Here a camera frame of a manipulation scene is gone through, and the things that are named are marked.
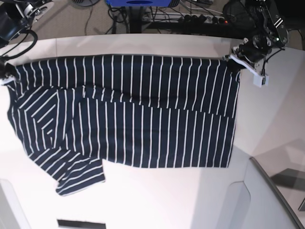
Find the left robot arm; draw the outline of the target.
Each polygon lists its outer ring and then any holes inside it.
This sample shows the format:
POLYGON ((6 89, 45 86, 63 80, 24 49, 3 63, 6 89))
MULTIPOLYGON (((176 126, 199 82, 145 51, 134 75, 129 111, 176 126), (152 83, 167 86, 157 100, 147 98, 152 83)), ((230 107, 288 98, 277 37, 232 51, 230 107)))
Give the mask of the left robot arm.
POLYGON ((223 15, 243 41, 232 48, 226 60, 260 76, 266 76, 265 66, 273 49, 283 51, 288 43, 288 31, 273 0, 230 0, 223 15))

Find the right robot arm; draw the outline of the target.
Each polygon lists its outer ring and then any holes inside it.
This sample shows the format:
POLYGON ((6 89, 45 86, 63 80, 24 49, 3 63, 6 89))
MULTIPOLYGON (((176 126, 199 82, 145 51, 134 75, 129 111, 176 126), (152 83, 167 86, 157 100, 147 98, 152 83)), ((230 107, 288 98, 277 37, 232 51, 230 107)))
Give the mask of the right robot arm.
POLYGON ((12 40, 21 34, 33 37, 32 44, 25 50, 13 56, 7 54, 18 47, 20 41, 13 48, 0 55, 0 84, 5 85, 16 80, 15 67, 9 60, 19 58, 31 50, 38 41, 38 35, 32 30, 46 12, 54 6, 52 0, 4 0, 0 5, 0 47, 6 47, 12 40))

